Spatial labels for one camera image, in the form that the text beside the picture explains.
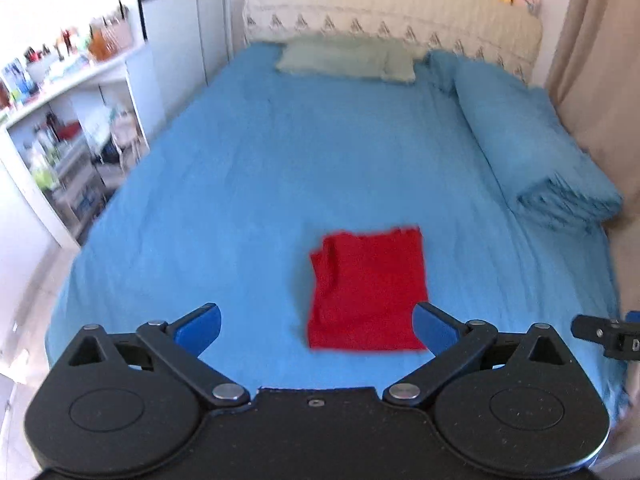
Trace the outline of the white shelf unit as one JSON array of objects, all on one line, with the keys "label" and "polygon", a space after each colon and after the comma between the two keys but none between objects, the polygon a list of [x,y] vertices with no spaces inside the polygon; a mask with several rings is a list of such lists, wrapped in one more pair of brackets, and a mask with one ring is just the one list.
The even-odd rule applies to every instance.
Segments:
[{"label": "white shelf unit", "polygon": [[[128,18],[134,44],[107,61],[88,51],[90,29]],[[1,121],[3,162],[38,220],[64,248],[84,241],[107,200],[149,153],[129,84],[127,61],[144,46],[138,0],[112,0],[86,27],[64,29],[49,55],[7,75],[35,81],[14,96]]]}]

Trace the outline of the cream quilted headboard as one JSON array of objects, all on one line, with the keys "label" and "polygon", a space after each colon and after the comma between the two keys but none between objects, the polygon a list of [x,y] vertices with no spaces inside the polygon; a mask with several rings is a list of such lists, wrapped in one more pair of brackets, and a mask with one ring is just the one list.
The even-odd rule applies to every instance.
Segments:
[{"label": "cream quilted headboard", "polygon": [[243,0],[246,41],[343,35],[395,39],[416,56],[442,49],[494,63],[524,82],[542,40],[539,18],[498,0]]}]

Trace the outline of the red small garment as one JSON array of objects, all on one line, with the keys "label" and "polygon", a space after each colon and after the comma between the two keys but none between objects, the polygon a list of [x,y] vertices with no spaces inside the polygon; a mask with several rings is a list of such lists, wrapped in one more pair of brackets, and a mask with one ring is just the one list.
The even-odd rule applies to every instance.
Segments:
[{"label": "red small garment", "polygon": [[422,351],[413,308],[428,299],[418,228],[336,232],[310,254],[314,296],[310,348],[362,352]]}]

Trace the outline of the white grey wardrobe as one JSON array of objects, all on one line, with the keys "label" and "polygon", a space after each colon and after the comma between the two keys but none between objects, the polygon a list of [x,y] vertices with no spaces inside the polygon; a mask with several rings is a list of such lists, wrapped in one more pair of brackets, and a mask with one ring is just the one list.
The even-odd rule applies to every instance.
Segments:
[{"label": "white grey wardrobe", "polygon": [[144,46],[127,61],[143,133],[152,138],[231,54],[228,0],[138,0]]}]

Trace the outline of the orange toy on shelf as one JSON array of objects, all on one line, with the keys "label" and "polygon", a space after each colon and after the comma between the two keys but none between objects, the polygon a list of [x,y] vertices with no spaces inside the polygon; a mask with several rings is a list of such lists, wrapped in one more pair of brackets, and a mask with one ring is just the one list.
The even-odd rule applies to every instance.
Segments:
[{"label": "orange toy on shelf", "polygon": [[99,28],[90,29],[90,42],[88,43],[88,51],[98,62],[104,62],[112,58],[117,52],[114,44],[103,35]]}]

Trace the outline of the green pillow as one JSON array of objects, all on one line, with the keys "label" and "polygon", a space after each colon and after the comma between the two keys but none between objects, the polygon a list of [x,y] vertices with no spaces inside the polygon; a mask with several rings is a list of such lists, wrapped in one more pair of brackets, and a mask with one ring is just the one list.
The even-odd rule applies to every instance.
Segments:
[{"label": "green pillow", "polygon": [[354,36],[308,36],[289,41],[276,69],[282,73],[416,81],[414,59],[396,40]]}]

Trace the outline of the pink basket on shelf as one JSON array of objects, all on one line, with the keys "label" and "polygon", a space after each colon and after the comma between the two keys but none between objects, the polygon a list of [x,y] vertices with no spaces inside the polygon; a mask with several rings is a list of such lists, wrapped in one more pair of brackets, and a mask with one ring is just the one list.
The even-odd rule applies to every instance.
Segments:
[{"label": "pink basket on shelf", "polygon": [[118,18],[116,15],[104,18],[102,34],[107,44],[116,51],[127,50],[134,44],[128,18]]}]

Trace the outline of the folded blue duvet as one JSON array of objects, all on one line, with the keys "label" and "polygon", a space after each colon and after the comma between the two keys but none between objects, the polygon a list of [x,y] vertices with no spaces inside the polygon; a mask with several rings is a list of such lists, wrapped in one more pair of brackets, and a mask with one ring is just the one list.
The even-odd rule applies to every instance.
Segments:
[{"label": "folded blue duvet", "polygon": [[456,95],[514,214],[555,231],[588,231],[620,213],[620,191],[563,127],[544,89],[444,50],[426,64]]}]

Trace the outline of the beige curtain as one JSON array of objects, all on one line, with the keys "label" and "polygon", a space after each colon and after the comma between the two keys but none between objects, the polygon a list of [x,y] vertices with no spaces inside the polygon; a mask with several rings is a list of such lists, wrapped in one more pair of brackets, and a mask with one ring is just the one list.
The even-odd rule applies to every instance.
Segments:
[{"label": "beige curtain", "polygon": [[567,130],[622,192],[614,261],[637,271],[639,0],[570,0],[547,84]]}]

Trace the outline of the blue bed sheet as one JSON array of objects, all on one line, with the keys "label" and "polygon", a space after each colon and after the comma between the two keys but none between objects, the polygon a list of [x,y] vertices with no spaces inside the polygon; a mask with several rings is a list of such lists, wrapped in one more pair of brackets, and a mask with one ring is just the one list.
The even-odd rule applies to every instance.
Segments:
[{"label": "blue bed sheet", "polygon": [[131,333],[213,302],[221,333],[204,361],[247,389],[383,389],[428,354],[309,348],[310,254],[333,232],[415,226],[433,304],[504,332],[552,325],[614,410],[625,367],[570,334],[578,314],[618,311],[602,226],[514,214],[426,60],[413,84],[389,84],[282,73],[280,54],[240,53],[115,193],[53,310],[48,359],[82,326]]}]

